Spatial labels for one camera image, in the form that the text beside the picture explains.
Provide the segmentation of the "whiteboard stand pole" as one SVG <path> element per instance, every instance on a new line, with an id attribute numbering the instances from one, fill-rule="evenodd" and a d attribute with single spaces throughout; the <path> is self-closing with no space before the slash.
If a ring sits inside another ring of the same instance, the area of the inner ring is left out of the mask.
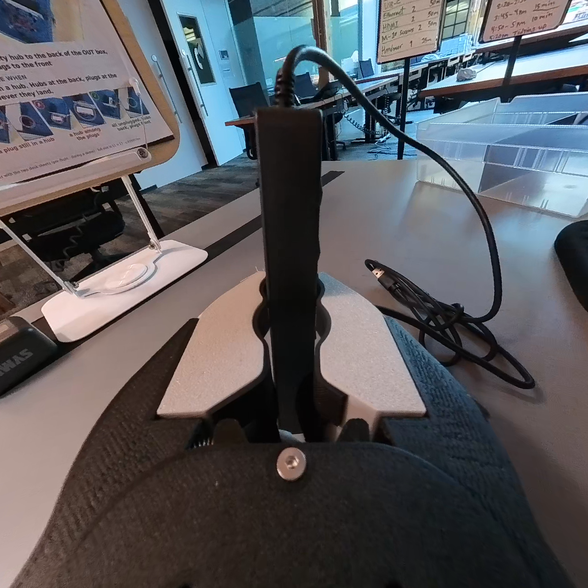
<path id="1" fill-rule="evenodd" d="M 406 111 L 408 103 L 408 87 L 409 87 L 409 73 L 410 73 L 410 60 L 411 58 L 405 58 L 403 64 L 403 75 L 402 75 L 402 87 L 401 87 L 401 110 L 400 110 L 400 123 L 399 129 L 402 134 L 405 133 L 406 128 Z M 405 140 L 403 138 L 398 139 L 398 160 L 403 160 L 403 154 L 405 151 Z"/>
<path id="2" fill-rule="evenodd" d="M 514 66 L 516 63 L 517 56 L 518 56 L 518 50 L 520 48 L 522 38 L 523 38 L 522 35 L 516 36 L 513 40 L 512 46 L 511 46 L 511 50 L 509 53 L 509 59 L 508 59 L 506 70 L 505 70 L 505 73 L 503 76 L 503 81 L 502 81 L 501 91 L 500 91 L 500 101 L 503 104 L 506 104 L 511 100 L 511 98 L 509 97 L 510 96 L 511 77 L 513 74 L 513 70 L 514 70 Z"/>

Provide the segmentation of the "wooden office desk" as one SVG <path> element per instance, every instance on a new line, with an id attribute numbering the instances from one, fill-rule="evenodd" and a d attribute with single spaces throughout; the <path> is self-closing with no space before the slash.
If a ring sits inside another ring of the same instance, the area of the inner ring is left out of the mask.
<path id="1" fill-rule="evenodd" d="M 339 149 L 345 151 L 350 146 L 350 141 L 339 141 L 336 138 L 336 124 L 343 118 L 340 108 L 337 106 L 317 107 L 315 110 L 320 112 L 322 116 L 322 159 L 338 160 Z M 256 113 L 253 113 L 225 123 L 227 127 L 234 126 L 243 130 L 245 136 L 244 152 L 250 160 L 257 160 L 258 158 L 255 121 Z"/>

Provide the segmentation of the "black usb hub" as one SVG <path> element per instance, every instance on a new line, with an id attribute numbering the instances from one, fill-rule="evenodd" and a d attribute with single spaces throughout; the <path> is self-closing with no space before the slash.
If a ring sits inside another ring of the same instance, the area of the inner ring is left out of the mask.
<path id="1" fill-rule="evenodd" d="M 314 407 L 322 118 L 268 107 L 256 115 L 266 302 L 280 429 L 320 440 Z"/>

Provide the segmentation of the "black power bank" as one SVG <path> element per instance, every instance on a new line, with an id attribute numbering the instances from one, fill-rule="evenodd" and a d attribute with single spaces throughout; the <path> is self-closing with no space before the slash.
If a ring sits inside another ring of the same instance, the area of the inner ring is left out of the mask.
<path id="1" fill-rule="evenodd" d="M 25 319 L 1 320 L 1 396 L 46 365 L 57 351 L 56 343 Z"/>

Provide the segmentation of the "black office chair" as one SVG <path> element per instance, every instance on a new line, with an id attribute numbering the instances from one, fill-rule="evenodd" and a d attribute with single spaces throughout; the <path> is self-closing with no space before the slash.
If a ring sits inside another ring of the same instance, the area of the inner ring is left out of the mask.
<path id="1" fill-rule="evenodd" d="M 254 116 L 260 108 L 266 108 L 272 104 L 262 89 L 260 82 L 230 88 L 229 92 L 237 111 L 239 122 L 227 122 L 225 125 L 235 126 L 243 130 L 246 155 L 250 160 L 256 160 L 258 156 L 256 152 Z"/>
<path id="2" fill-rule="evenodd" d="M 320 88 L 316 87 L 309 72 L 295 75 L 295 105 L 297 107 L 320 108 Z"/>

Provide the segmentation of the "instruction sheet on stand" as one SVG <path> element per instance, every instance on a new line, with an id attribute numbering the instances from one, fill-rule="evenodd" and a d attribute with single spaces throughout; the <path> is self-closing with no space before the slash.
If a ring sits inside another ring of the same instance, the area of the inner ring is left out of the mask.
<path id="1" fill-rule="evenodd" d="M 179 140 L 118 1 L 1 1 L 1 215 L 162 164 Z"/>

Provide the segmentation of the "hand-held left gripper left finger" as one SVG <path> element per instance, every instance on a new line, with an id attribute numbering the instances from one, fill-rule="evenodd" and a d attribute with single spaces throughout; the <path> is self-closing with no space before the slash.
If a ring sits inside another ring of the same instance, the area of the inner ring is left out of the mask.
<path id="1" fill-rule="evenodd" d="M 270 371 L 266 273 L 256 272 L 199 316 L 157 415 L 212 417 L 261 383 Z"/>

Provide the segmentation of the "clear plastic bin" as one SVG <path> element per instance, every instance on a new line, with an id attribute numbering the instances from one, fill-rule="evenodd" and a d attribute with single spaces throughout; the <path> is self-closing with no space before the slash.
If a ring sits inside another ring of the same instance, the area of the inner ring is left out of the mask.
<path id="1" fill-rule="evenodd" d="M 587 216 L 587 93 L 498 98 L 420 122 L 416 139 L 481 196 Z"/>

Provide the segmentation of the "long wooden desk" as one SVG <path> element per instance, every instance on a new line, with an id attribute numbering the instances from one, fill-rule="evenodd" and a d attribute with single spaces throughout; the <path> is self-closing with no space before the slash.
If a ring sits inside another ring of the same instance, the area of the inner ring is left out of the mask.
<path id="1" fill-rule="evenodd" d="M 476 65 L 473 67 L 476 72 L 475 78 L 458 82 L 457 75 L 447 77 L 421 90 L 419 97 L 437 98 L 500 89 L 507 64 L 501 61 Z M 517 58 L 511 75 L 511 84 L 521 85 L 584 75 L 587 75 L 587 45 Z"/>

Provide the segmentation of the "white door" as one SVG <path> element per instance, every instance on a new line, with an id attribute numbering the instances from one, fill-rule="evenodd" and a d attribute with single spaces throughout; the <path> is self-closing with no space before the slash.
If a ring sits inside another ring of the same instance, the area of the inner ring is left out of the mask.
<path id="1" fill-rule="evenodd" d="M 158 30 L 166 50 L 166 55 L 171 63 L 180 95 L 187 109 L 189 118 L 189 123 L 187 125 L 194 130 L 194 134 L 197 137 L 203 154 L 203 169 L 213 169 L 218 167 L 219 162 L 206 127 L 205 116 L 201 114 L 198 105 L 194 100 L 194 94 L 192 93 L 191 84 L 189 83 L 190 80 L 187 77 L 187 71 L 182 56 L 180 55 L 180 50 L 186 50 L 189 56 L 190 53 L 188 48 L 185 47 L 185 43 L 180 41 L 179 37 L 176 35 L 174 26 L 172 25 L 172 9 L 168 8 L 168 4 L 169 1 L 153 1 L 151 11 L 152 14 L 155 15 L 155 6 L 158 5 L 160 13 L 160 16 L 158 17 Z"/>

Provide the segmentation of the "wooden ceiling post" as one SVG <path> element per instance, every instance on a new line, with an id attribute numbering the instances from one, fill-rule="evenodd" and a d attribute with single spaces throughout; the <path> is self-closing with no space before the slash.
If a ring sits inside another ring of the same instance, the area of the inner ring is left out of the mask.
<path id="1" fill-rule="evenodd" d="M 325 6 L 325 1 L 312 1 L 313 9 L 313 36 L 318 48 L 324 52 L 329 52 L 330 38 L 327 26 L 328 20 L 328 6 Z M 319 65 L 318 87 L 322 89 L 329 82 L 328 70 Z"/>

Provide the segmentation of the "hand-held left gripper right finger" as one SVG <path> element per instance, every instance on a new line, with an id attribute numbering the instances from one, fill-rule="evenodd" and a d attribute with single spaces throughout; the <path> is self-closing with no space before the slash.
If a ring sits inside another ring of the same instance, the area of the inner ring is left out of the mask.
<path id="1" fill-rule="evenodd" d="M 419 418 L 425 404 L 384 315 L 327 273 L 319 275 L 316 408 L 342 428 L 362 419 Z"/>

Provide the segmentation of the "dark door poster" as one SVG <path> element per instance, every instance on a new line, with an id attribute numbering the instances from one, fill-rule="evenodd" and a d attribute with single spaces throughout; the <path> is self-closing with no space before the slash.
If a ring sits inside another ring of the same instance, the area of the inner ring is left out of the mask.
<path id="1" fill-rule="evenodd" d="M 210 65 L 208 52 L 197 19 L 179 14 L 179 21 L 199 83 L 201 85 L 216 84 L 214 71 Z"/>

